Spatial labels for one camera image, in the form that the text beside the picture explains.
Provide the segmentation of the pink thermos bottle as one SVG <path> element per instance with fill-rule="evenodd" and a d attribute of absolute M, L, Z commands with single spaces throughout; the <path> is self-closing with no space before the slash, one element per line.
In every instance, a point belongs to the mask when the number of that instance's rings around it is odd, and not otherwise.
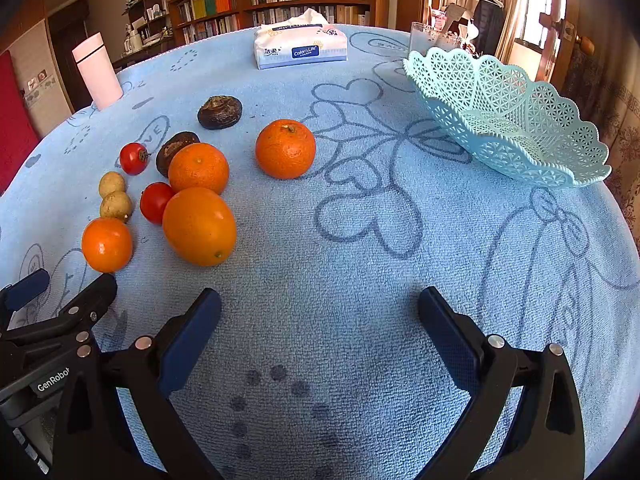
<path fill-rule="evenodd" d="M 97 110 L 105 110 L 122 97 L 122 86 L 99 32 L 74 47 L 72 55 Z"/>

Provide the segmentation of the orange with stem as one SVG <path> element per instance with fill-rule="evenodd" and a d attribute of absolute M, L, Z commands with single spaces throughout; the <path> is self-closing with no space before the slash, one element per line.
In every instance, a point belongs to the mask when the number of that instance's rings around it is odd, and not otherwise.
<path fill-rule="evenodd" d="M 193 143 L 175 154 L 169 165 L 168 180 L 175 191 L 209 188 L 221 195 L 228 184 L 229 174 L 229 164 L 223 152 L 207 143 Z"/>
<path fill-rule="evenodd" d="M 295 179 L 314 163 L 316 138 L 301 122 L 278 119 L 258 134 L 255 157 L 259 168 L 268 176 Z"/>

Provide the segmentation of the tan longan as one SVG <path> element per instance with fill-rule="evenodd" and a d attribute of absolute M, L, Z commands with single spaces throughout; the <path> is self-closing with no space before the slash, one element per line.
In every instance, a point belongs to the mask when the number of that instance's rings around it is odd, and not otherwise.
<path fill-rule="evenodd" d="M 115 192 L 126 191 L 125 178 L 116 171 L 109 171 L 100 179 L 99 194 L 102 198 Z"/>
<path fill-rule="evenodd" d="M 111 192 L 100 205 L 100 217 L 112 218 L 127 223 L 134 211 L 134 204 L 122 191 Z"/>

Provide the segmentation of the clear drinking glass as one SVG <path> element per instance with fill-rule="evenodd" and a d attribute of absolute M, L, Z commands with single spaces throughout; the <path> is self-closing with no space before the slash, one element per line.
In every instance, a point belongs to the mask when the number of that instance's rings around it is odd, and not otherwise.
<path fill-rule="evenodd" d="M 416 51 L 426 55 L 431 48 L 451 51 L 460 47 L 461 40 L 452 32 L 442 32 L 422 22 L 412 22 L 409 38 L 409 52 Z"/>

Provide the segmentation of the red wall panel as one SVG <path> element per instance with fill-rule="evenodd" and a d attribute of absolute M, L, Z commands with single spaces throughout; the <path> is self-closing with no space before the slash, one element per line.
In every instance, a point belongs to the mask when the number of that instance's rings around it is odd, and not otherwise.
<path fill-rule="evenodd" d="M 0 58 L 0 191 L 6 192 L 40 139 L 18 88 L 9 51 Z"/>

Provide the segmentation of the small orange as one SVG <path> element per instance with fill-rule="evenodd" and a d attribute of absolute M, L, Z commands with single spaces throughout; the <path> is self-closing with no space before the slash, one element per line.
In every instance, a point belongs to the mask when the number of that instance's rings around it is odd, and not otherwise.
<path fill-rule="evenodd" d="M 124 222 L 115 218 L 97 218 L 82 233 L 81 251 L 93 270 L 114 273 L 129 263 L 134 243 Z"/>

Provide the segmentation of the white tissue pack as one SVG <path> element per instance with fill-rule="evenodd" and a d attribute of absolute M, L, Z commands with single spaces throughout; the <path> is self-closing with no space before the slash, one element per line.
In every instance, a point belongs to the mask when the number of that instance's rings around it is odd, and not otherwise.
<path fill-rule="evenodd" d="M 348 40 L 322 14 L 307 9 L 295 18 L 256 29 L 254 57 L 260 70 L 346 61 Z"/>

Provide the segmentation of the patterned beige curtain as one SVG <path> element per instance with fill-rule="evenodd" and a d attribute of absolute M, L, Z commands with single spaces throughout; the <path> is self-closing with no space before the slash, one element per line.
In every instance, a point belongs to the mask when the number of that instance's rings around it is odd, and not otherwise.
<path fill-rule="evenodd" d="M 573 49 L 561 91 L 575 101 L 582 118 L 599 129 L 612 172 L 613 194 L 635 242 L 639 240 L 639 47 L 624 52 L 585 53 Z"/>

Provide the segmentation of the wooden door with knob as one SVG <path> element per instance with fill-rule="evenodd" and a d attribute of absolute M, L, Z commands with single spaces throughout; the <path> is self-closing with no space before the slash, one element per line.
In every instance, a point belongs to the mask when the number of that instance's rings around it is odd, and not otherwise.
<path fill-rule="evenodd" d="M 547 31 L 536 73 L 536 81 L 545 81 L 561 92 L 570 69 L 574 47 L 584 55 L 593 55 L 593 41 L 578 27 L 582 0 L 551 0 L 551 10 L 539 14 L 539 24 Z"/>

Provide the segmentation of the light blue patterned tablecloth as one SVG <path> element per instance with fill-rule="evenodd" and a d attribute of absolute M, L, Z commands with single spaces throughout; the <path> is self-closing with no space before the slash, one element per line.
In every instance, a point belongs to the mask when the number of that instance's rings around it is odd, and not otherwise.
<path fill-rule="evenodd" d="M 93 280 L 81 235 L 120 149 L 189 130 L 228 160 L 234 251 L 194 266 L 134 214 L 96 338 L 127 347 L 202 289 L 220 293 L 220 324 L 171 400 L 225 477 L 413 478 L 468 402 L 420 324 L 427 286 L 516 348 L 563 347 L 596 468 L 639 397 L 639 256 L 616 200 L 602 183 L 550 190 L 472 159 L 405 76 L 406 34 L 346 34 L 344 62 L 271 70 L 251 30 L 202 40 L 124 70 L 120 100 L 52 130 L 1 197 L 2 282 L 51 277 L 14 324 L 56 315 Z M 203 128 L 211 96 L 239 99 L 240 120 Z M 256 162 L 278 119 L 316 138 L 301 177 Z"/>

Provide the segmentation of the dark brown fruit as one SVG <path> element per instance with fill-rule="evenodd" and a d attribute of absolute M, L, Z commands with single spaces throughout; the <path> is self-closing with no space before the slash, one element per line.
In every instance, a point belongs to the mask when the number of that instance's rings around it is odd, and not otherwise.
<path fill-rule="evenodd" d="M 168 141 L 166 141 L 158 150 L 155 159 L 157 171 L 164 177 L 168 177 L 168 170 L 175 154 L 186 146 L 194 143 L 200 143 L 200 138 L 191 131 L 183 131 L 176 133 Z"/>
<path fill-rule="evenodd" d="M 198 122 L 208 130 L 229 128 L 242 116 L 242 103 L 234 96 L 211 96 L 198 110 Z"/>

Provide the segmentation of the teal lattice fruit basket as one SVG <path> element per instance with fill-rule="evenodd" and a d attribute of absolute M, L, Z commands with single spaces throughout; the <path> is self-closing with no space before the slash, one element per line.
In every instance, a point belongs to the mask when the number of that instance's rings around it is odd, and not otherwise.
<path fill-rule="evenodd" d="M 596 125 L 521 67 L 434 47 L 410 52 L 404 70 L 444 133 L 500 174 L 545 188 L 583 188 L 612 172 Z"/>

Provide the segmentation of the large orange front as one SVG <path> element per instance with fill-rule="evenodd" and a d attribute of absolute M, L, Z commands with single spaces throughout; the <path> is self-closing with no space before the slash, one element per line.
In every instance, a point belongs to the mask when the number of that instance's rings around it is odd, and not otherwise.
<path fill-rule="evenodd" d="M 169 246 L 194 266 L 218 266 L 229 258 L 236 242 L 232 211 L 209 188 L 186 188 L 172 196 L 162 227 Z"/>

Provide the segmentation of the small dark side shelf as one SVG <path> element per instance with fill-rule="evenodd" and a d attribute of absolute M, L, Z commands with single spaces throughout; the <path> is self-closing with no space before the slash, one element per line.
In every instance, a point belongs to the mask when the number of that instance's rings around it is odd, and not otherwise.
<path fill-rule="evenodd" d="M 171 37 L 166 0 L 127 0 L 124 15 L 128 18 L 125 44 L 131 52 L 141 51 Z"/>

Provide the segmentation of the red tomato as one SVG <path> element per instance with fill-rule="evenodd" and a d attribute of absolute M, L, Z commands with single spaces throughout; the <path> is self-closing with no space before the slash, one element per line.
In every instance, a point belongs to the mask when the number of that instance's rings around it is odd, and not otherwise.
<path fill-rule="evenodd" d="M 148 162 L 149 152 L 141 143 L 128 143 L 119 152 L 119 165 L 130 176 L 141 174 Z"/>
<path fill-rule="evenodd" d="M 167 203 L 175 195 L 174 189 L 165 182 L 149 184 L 142 192 L 139 208 L 142 216 L 153 224 L 160 226 Z"/>

